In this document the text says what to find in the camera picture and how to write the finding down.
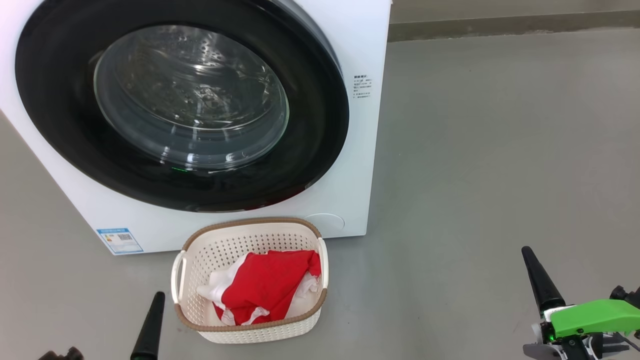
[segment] gray floor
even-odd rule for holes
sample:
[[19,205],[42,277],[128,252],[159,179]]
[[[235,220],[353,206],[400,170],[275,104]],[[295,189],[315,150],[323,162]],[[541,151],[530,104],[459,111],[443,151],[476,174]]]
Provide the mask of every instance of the gray floor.
[[[369,234],[328,241],[316,328],[215,345],[167,302],[161,359],[523,359],[537,319],[522,245],[568,302],[640,286],[638,44],[639,30],[390,44]],[[127,359],[174,254],[112,256],[4,121],[0,139],[3,357]]]

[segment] front-loading washing machine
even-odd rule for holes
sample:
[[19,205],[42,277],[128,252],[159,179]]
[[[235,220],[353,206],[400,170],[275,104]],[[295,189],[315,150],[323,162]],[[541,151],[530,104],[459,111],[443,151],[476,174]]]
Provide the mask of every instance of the front-loading washing machine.
[[255,217],[363,235],[389,10],[3,1],[0,110],[114,254]]

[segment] laundry basket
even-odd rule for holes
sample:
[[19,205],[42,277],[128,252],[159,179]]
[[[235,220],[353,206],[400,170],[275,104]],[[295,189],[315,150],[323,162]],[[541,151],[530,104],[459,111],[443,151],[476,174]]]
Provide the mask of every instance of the laundry basket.
[[[213,303],[196,289],[209,283],[211,272],[230,267],[247,252],[265,254],[269,250],[315,250],[320,255],[322,290],[314,293],[315,302],[306,313],[292,318],[253,325],[222,324]],[[258,218],[205,227],[184,244],[171,273],[173,303],[182,323],[209,341],[228,344],[261,343],[305,334],[320,317],[328,283],[324,240],[311,223],[297,218]]]

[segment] blue and white sticker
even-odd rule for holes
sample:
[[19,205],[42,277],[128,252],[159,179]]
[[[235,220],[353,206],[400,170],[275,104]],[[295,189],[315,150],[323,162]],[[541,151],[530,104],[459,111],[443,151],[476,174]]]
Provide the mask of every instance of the blue and white sticker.
[[97,232],[114,254],[142,252],[140,244],[126,227],[121,229],[97,229]]

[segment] red cloth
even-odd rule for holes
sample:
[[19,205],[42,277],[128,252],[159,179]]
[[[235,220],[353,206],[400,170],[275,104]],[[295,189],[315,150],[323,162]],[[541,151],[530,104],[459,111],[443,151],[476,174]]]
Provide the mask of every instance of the red cloth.
[[[284,319],[293,295],[306,272],[320,276],[320,256],[313,250],[249,253],[238,268],[231,285],[222,294],[222,303],[231,310],[236,325],[247,322],[258,307],[269,311],[252,323]],[[223,309],[216,306],[218,318]]]

